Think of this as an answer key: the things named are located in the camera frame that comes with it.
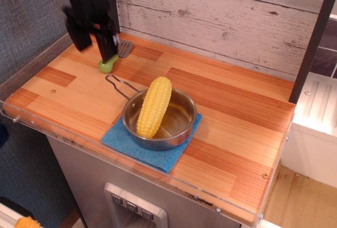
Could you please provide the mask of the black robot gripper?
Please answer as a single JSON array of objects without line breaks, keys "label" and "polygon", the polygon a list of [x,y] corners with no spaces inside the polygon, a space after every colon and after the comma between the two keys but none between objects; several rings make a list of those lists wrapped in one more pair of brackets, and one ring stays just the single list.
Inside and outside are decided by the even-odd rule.
[{"label": "black robot gripper", "polygon": [[109,15],[110,0],[69,0],[64,7],[66,28],[79,51],[92,44],[90,34],[95,34],[103,62],[118,54],[119,35]]}]

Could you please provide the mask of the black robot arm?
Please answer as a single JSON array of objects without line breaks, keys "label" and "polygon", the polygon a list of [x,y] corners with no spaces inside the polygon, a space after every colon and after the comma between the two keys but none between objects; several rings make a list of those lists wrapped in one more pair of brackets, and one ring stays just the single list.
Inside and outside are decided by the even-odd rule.
[{"label": "black robot arm", "polygon": [[92,44],[93,34],[98,43],[102,62],[107,63],[118,54],[118,32],[108,14],[108,0],[69,0],[70,6],[64,7],[66,28],[75,45],[82,51]]}]

